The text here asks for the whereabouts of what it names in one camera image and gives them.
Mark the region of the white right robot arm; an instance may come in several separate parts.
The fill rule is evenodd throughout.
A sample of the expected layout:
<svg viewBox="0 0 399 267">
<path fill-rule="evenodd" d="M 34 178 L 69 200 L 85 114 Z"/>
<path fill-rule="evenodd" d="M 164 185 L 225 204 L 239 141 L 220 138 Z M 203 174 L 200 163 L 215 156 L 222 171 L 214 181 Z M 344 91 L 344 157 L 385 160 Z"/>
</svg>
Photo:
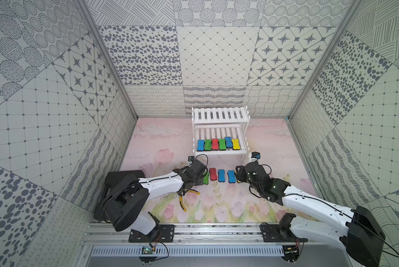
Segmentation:
<svg viewBox="0 0 399 267">
<path fill-rule="evenodd" d="M 314 218 L 296 219 L 295 214 L 286 213 L 279 226 L 294 236 L 345 250 L 365 267 L 380 265 L 386 236 L 370 210 L 362 206 L 351 209 L 314 197 L 285 180 L 271 178 L 257 161 L 237 166 L 236 179 L 256 190 L 260 198 Z"/>
</svg>

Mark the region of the blue eraser shelf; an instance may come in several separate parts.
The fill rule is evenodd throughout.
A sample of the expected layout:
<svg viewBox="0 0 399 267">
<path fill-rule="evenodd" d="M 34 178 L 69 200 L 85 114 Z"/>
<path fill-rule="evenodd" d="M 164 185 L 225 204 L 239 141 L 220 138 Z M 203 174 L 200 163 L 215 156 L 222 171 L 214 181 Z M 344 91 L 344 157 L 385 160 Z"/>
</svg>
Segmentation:
<svg viewBox="0 0 399 267">
<path fill-rule="evenodd" d="M 226 174 L 225 170 L 223 170 L 223 169 L 219 169 L 218 170 L 218 181 L 219 182 L 225 182 L 226 181 L 225 174 Z"/>
<path fill-rule="evenodd" d="M 231 137 L 229 136 L 225 137 L 225 143 L 227 149 L 233 149 L 233 142 Z"/>
<path fill-rule="evenodd" d="M 205 150 L 205 141 L 204 140 L 198 140 L 197 151 L 204 151 L 204 150 Z"/>
<path fill-rule="evenodd" d="M 229 183 L 234 184 L 234 183 L 237 182 L 235 171 L 228 170 L 227 171 L 227 175 L 228 175 L 228 182 Z"/>
</svg>

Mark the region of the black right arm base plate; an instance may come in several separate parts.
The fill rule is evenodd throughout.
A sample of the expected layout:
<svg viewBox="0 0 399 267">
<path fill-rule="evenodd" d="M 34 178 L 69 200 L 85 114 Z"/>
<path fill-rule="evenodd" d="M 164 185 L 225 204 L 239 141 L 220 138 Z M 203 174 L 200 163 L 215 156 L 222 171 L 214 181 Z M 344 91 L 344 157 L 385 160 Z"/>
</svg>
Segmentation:
<svg viewBox="0 0 399 267">
<path fill-rule="evenodd" d="M 308 239 L 298 238 L 287 228 L 281 228 L 277 224 L 262 223 L 259 226 L 265 243 L 307 243 Z"/>
</svg>

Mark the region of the green eraser top shelf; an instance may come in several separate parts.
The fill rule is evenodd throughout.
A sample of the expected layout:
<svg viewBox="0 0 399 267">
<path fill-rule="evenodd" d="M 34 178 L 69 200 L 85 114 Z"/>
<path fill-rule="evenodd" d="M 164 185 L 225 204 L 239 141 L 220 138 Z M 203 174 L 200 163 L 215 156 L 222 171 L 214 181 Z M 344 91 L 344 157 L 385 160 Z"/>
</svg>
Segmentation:
<svg viewBox="0 0 399 267">
<path fill-rule="evenodd" d="M 208 185 L 209 184 L 209 172 L 207 172 L 203 178 L 203 184 Z"/>
</svg>

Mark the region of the red eraser top shelf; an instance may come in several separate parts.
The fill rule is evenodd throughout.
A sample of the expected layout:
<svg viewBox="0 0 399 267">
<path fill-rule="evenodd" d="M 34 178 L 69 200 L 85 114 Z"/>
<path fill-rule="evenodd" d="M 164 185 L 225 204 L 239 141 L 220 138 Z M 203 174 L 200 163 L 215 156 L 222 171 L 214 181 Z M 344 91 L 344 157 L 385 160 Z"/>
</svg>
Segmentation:
<svg viewBox="0 0 399 267">
<path fill-rule="evenodd" d="M 209 169 L 209 176 L 210 176 L 210 180 L 211 181 L 218 180 L 217 170 L 215 168 L 210 168 Z"/>
</svg>

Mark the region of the yellow eraser shelf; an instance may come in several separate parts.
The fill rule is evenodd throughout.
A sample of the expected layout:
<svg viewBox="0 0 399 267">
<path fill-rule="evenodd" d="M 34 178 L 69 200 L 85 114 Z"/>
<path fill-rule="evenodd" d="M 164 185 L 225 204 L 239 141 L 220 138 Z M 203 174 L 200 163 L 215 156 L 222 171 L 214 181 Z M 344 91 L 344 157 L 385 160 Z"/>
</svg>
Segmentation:
<svg viewBox="0 0 399 267">
<path fill-rule="evenodd" d="M 238 139 L 232 139 L 232 149 L 233 150 L 240 150 L 241 146 Z"/>
</svg>

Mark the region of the yellow handled pliers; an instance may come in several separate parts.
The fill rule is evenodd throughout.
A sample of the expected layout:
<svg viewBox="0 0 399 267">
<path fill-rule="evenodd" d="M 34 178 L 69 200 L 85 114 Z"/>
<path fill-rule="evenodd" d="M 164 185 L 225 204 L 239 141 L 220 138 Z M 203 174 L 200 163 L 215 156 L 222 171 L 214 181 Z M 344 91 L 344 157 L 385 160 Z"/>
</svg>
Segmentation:
<svg viewBox="0 0 399 267">
<path fill-rule="evenodd" d="M 193 189 L 189 190 L 185 196 L 180 196 L 179 203 L 183 211 L 187 211 L 186 204 L 188 204 L 188 206 L 196 205 L 196 203 L 199 202 L 199 196 L 200 192 Z"/>
</svg>

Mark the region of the red eraser shelf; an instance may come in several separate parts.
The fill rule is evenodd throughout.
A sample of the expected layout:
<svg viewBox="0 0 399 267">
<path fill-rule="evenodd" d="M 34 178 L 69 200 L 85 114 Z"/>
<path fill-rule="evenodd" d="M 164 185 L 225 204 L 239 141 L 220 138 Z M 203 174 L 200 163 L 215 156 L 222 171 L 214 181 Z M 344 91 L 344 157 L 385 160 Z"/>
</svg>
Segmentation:
<svg viewBox="0 0 399 267">
<path fill-rule="evenodd" d="M 211 148 L 212 148 L 212 151 L 219 150 L 219 140 L 218 139 L 212 139 Z"/>
<path fill-rule="evenodd" d="M 218 180 L 217 170 L 215 168 L 210 168 L 209 169 L 209 176 L 210 176 L 210 180 L 211 181 Z"/>
</svg>

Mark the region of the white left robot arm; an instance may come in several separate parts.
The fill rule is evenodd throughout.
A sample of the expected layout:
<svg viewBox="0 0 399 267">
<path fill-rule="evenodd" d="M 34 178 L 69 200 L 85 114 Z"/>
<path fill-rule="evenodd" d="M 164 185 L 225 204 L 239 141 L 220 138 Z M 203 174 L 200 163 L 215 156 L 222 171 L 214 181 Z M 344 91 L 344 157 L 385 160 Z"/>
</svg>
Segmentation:
<svg viewBox="0 0 399 267">
<path fill-rule="evenodd" d="M 187 193 L 197 192 L 193 187 L 203 185 L 207 171 L 206 164 L 194 159 L 187 166 L 155 178 L 137 178 L 128 174 L 101 201 L 103 220 L 112 224 L 117 232 L 129 228 L 157 239 L 161 231 L 159 220 L 150 212 L 142 212 L 145 203 L 172 193 L 177 194 L 182 203 Z"/>
</svg>

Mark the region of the green eraser shelf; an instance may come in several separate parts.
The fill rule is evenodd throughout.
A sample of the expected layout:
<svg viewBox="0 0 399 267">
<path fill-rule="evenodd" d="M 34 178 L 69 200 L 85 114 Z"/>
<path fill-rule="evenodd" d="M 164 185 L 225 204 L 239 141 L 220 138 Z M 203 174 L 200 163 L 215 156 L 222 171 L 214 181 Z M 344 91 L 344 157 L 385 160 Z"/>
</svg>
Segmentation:
<svg viewBox="0 0 399 267">
<path fill-rule="evenodd" d="M 205 140 L 204 150 L 205 151 L 211 151 L 212 150 L 212 140 L 211 139 Z"/>
<path fill-rule="evenodd" d="M 225 139 L 219 139 L 218 140 L 218 144 L 219 144 L 219 150 L 220 151 L 226 151 L 227 150 L 226 140 Z"/>
<path fill-rule="evenodd" d="M 209 172 L 207 172 L 203 178 L 203 184 L 208 185 L 209 184 Z"/>
</svg>

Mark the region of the blue eraser top shelf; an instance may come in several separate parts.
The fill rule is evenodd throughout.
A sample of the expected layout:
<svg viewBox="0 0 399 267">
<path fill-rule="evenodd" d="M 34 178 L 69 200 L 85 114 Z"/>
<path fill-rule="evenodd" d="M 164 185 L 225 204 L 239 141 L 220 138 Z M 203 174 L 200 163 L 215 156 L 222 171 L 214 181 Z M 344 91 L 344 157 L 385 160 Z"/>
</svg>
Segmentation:
<svg viewBox="0 0 399 267">
<path fill-rule="evenodd" d="M 234 184 L 234 183 L 237 182 L 235 171 L 228 170 L 227 171 L 227 175 L 228 175 L 228 182 L 229 183 Z"/>
<path fill-rule="evenodd" d="M 219 182 L 225 182 L 226 181 L 225 174 L 226 174 L 225 170 L 223 170 L 223 169 L 219 169 L 218 170 L 218 181 Z"/>
</svg>

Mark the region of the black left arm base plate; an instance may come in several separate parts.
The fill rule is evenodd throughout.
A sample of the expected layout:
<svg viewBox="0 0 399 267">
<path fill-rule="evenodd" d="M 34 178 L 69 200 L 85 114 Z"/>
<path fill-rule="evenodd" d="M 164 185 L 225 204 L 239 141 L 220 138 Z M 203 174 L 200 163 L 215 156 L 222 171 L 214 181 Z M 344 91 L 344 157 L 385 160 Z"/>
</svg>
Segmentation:
<svg viewBox="0 0 399 267">
<path fill-rule="evenodd" d="M 174 239 L 175 225 L 163 224 L 156 226 L 149 234 L 131 230 L 130 243 L 172 243 Z"/>
</svg>

